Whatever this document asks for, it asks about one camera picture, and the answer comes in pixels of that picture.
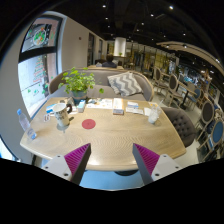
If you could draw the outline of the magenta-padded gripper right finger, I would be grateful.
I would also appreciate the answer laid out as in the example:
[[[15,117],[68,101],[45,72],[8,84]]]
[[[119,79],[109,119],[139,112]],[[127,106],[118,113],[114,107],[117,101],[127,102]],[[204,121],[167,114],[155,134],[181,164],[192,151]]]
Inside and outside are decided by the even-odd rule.
[[[132,153],[145,185],[182,169],[182,167],[167,154],[158,155],[136,143],[133,144]]]

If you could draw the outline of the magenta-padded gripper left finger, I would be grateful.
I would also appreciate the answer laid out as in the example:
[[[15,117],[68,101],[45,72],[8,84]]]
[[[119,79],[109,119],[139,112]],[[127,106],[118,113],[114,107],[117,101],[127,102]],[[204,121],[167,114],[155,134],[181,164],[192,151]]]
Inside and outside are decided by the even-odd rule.
[[[42,169],[79,185],[91,155],[91,144],[85,144],[66,155],[56,155]]]

